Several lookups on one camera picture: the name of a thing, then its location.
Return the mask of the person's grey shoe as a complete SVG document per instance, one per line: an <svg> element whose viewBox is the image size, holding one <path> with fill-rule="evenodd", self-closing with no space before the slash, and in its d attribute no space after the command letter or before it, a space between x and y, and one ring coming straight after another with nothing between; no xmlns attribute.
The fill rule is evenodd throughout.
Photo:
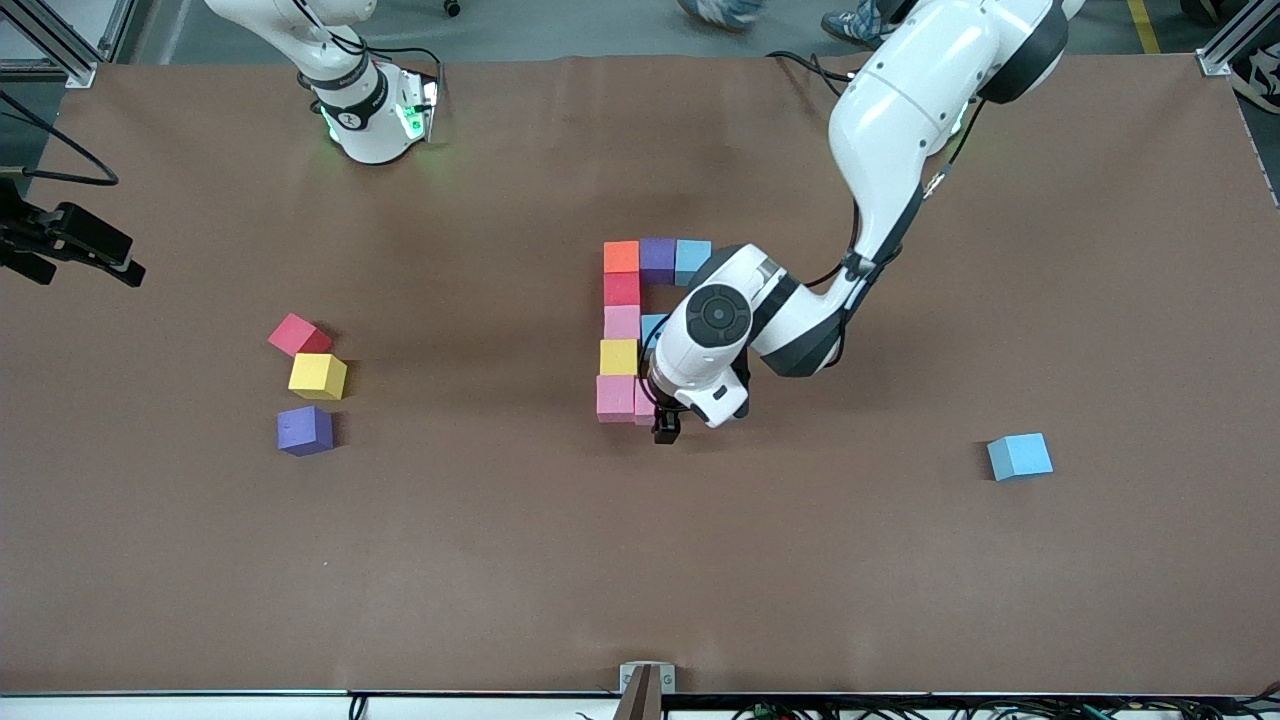
<svg viewBox="0 0 1280 720"><path fill-rule="evenodd" d="M676 0L676 3L695 20L742 33L756 23L768 0Z"/></svg>
<svg viewBox="0 0 1280 720"><path fill-rule="evenodd" d="M876 50L897 26L881 10L881 0L858 0L852 9L827 12L820 28L832 38Z"/></svg>

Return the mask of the rose red foam cube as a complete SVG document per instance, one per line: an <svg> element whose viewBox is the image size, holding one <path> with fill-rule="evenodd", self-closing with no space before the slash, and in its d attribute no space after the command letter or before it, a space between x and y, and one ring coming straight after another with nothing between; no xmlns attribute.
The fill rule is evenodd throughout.
<svg viewBox="0 0 1280 720"><path fill-rule="evenodd" d="M333 347L333 340L325 331L294 313L280 320L268 342L289 357L298 354L329 354Z"/></svg>

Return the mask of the aluminium frame profile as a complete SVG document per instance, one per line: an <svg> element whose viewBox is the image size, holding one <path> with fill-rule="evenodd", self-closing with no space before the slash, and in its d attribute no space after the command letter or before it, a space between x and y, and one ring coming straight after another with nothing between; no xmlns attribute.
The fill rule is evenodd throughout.
<svg viewBox="0 0 1280 720"><path fill-rule="evenodd" d="M138 0L0 0L0 76L88 88L122 54Z"/></svg>
<svg viewBox="0 0 1280 720"><path fill-rule="evenodd" d="M1236 56L1251 50L1268 27L1277 22L1280 22L1280 0L1245 0L1208 42L1196 50L1194 56L1201 74L1229 76L1230 65Z"/></svg>

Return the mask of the white table edge rail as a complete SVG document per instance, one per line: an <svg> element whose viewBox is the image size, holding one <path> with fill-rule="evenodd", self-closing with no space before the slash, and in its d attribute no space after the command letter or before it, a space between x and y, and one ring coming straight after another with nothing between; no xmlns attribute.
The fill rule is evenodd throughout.
<svg viewBox="0 0 1280 720"><path fill-rule="evenodd" d="M0 694L0 720L612 720L589 692L243 691ZM666 720L1280 720L1253 694L668 694Z"/></svg>

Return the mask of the base connector plate green light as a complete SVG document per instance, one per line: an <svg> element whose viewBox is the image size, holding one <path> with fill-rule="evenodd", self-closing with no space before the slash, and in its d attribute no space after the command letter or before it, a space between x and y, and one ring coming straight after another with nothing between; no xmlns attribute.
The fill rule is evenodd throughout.
<svg viewBox="0 0 1280 720"><path fill-rule="evenodd" d="M439 96L439 78L402 68L397 113L411 143L429 141Z"/></svg>

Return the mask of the grey metal mounting bracket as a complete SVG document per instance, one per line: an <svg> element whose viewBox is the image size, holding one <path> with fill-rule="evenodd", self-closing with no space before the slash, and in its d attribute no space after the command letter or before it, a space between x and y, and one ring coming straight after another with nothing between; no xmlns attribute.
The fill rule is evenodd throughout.
<svg viewBox="0 0 1280 720"><path fill-rule="evenodd" d="M622 664L620 701L612 720L666 720L666 696L676 692L676 666L657 661Z"/></svg>

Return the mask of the black white patterned object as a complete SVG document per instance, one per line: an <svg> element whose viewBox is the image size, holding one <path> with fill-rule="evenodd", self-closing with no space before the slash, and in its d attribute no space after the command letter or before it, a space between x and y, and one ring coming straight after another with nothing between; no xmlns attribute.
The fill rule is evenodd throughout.
<svg viewBox="0 0 1280 720"><path fill-rule="evenodd" d="M1230 85L1238 97L1280 117L1280 42L1258 47L1231 63Z"/></svg>

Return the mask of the purple foam cube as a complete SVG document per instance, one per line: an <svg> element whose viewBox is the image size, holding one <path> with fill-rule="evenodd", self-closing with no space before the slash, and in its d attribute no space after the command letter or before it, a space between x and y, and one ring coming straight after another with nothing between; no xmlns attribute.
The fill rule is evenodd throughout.
<svg viewBox="0 0 1280 720"><path fill-rule="evenodd" d="M337 446L332 414L314 405L276 414L276 448L296 457Z"/></svg>
<svg viewBox="0 0 1280 720"><path fill-rule="evenodd" d="M644 286L676 284L677 240L673 237L644 237L639 241L639 273Z"/></svg>

